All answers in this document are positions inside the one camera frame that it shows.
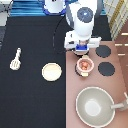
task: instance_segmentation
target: dark round pad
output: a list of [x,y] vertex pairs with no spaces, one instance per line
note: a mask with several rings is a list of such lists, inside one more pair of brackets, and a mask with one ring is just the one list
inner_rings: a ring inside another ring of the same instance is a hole
[[88,7],[82,7],[77,11],[77,18],[84,23],[89,23],[92,21],[93,11]]
[[103,76],[112,76],[115,72],[114,66],[109,62],[102,62],[98,66],[100,74]]
[[106,45],[100,45],[96,48],[96,54],[102,58],[105,58],[111,55],[111,49]]

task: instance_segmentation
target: white spoon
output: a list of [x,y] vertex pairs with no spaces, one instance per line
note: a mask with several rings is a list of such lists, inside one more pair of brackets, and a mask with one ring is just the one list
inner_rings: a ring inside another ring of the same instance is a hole
[[18,70],[20,68],[20,64],[21,64],[21,62],[19,61],[20,54],[21,54],[21,49],[18,48],[17,53],[16,53],[16,57],[14,60],[12,60],[12,62],[10,64],[10,68],[12,70]]

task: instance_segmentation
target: red food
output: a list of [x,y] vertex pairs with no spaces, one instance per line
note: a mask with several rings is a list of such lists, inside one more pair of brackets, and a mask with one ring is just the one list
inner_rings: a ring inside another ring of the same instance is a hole
[[84,66],[84,67],[88,67],[88,63],[87,62],[84,62],[84,63],[82,63],[82,66]]
[[87,68],[86,68],[86,67],[82,67],[81,69],[82,69],[82,70],[87,70]]

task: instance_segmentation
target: plate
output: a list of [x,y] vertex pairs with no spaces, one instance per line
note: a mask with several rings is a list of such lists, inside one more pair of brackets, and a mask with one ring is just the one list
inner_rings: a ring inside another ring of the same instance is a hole
[[42,69],[42,75],[47,81],[55,81],[60,78],[61,67],[56,63],[48,63]]

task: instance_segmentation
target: white plastic part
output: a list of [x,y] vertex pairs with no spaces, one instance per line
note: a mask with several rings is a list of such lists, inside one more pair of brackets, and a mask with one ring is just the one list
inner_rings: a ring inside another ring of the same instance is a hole
[[117,108],[123,108],[123,107],[124,107],[123,103],[111,105],[111,109],[117,109]]
[[[99,47],[101,37],[91,38],[92,30],[94,27],[94,15],[97,10],[97,0],[78,0],[77,4],[76,2],[71,3],[69,4],[69,7],[74,22],[74,26],[73,26],[74,30],[66,33],[64,47],[67,49],[72,49],[75,48],[77,44],[79,44],[79,41],[86,41],[86,40],[89,40],[89,44],[87,44],[88,50],[89,48]],[[82,7],[88,7],[93,11],[93,18],[92,21],[90,21],[89,23],[84,23],[80,21],[77,17],[77,12]],[[67,14],[66,14],[66,21],[70,26],[70,21],[68,19]]]
[[12,60],[10,64],[10,68],[12,70],[18,70],[20,68],[20,65],[21,65],[21,62],[19,61],[20,54],[21,54],[21,49],[18,48],[15,59]]
[[60,13],[63,9],[66,8],[64,0],[45,0],[44,8],[47,9],[50,13]]

